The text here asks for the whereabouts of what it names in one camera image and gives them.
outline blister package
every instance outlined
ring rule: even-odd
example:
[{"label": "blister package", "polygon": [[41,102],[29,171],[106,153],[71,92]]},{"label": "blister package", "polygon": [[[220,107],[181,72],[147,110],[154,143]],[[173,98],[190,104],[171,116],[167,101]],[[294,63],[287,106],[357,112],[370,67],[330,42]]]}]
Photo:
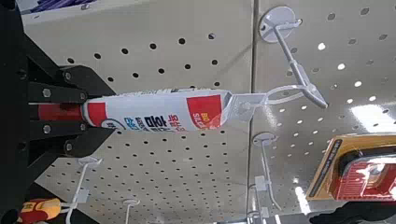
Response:
[{"label": "blister package", "polygon": [[396,135],[336,136],[311,183],[307,199],[396,201]]}]

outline red label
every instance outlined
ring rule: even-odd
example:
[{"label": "red label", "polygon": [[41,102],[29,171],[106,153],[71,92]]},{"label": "red label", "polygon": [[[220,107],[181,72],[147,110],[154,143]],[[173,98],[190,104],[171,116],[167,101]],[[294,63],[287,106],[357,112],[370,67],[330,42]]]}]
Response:
[{"label": "red label", "polygon": [[106,103],[88,103],[88,114],[92,123],[101,127],[102,122],[107,119]]},{"label": "red label", "polygon": [[221,121],[221,97],[201,96],[187,98],[192,122],[199,129],[216,129]]}]

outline black metal frame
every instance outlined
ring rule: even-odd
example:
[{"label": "black metal frame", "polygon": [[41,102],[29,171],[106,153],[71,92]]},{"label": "black metal frame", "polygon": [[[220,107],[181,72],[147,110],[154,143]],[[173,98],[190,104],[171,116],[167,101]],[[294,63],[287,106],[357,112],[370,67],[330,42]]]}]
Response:
[{"label": "black metal frame", "polygon": [[59,157],[91,155],[114,132],[83,121],[37,120],[29,103],[83,104],[115,92],[89,67],[58,66],[23,32],[15,0],[0,1],[0,222],[13,223],[25,191]]}]

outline pegboard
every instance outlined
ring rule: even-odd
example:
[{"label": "pegboard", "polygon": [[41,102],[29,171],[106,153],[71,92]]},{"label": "pegboard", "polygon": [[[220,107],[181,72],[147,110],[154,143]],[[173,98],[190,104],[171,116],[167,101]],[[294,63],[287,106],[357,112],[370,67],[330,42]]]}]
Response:
[{"label": "pegboard", "polygon": [[[254,116],[251,134],[279,136],[268,160],[282,211],[266,194],[262,205],[271,216],[301,213],[296,189],[307,190],[331,138],[396,131],[396,31],[391,29],[396,4],[255,2],[257,18],[253,1],[102,0],[87,10],[62,8],[23,20],[26,33],[56,63],[87,65],[117,93],[174,87],[242,93],[295,83],[280,46],[253,33],[265,11],[291,7],[304,22],[286,41],[330,106],[323,110],[305,98],[267,106]],[[370,116],[362,110],[371,111]],[[104,161],[87,173],[83,188],[91,196],[79,208],[100,223],[121,223],[126,209],[121,201],[132,197],[142,201],[131,209],[134,223],[242,218],[248,179],[262,175],[260,151],[253,147],[247,176],[248,138],[247,124],[185,135],[114,133],[95,152]],[[59,159],[37,182],[70,200],[78,171],[76,161]],[[314,202],[309,207],[323,211],[339,204]]]},{"label": "pegboard", "polygon": [[[23,17],[57,64],[91,67],[116,93],[166,88],[250,92],[252,3],[98,1]],[[78,208],[99,223],[207,223],[245,216],[249,125],[185,134],[115,132],[82,184]],[[72,199],[81,168],[59,159],[37,183]]]},{"label": "pegboard", "polygon": [[[264,193],[270,215],[303,212],[296,189],[307,191],[334,136],[344,133],[396,132],[396,19],[394,1],[260,1],[259,18],[270,8],[287,5],[303,20],[286,39],[326,101],[320,109],[305,98],[267,106],[256,113],[252,135],[271,132],[279,138],[267,149],[274,194],[282,211]],[[278,44],[257,36],[254,91],[296,84]],[[286,96],[295,92],[281,92]],[[252,158],[261,155],[257,147]],[[250,180],[262,175],[253,161]],[[341,203],[311,202],[310,211],[332,210]]]}]

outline tube package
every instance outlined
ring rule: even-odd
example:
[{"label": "tube package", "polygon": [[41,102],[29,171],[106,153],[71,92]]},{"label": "tube package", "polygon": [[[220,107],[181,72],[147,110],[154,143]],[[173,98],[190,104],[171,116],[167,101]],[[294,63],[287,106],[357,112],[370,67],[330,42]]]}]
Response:
[{"label": "tube package", "polygon": [[187,132],[217,129],[228,119],[249,121],[252,104],[263,94],[232,95],[222,90],[139,91],[88,100],[81,108],[93,127],[139,132]]}]

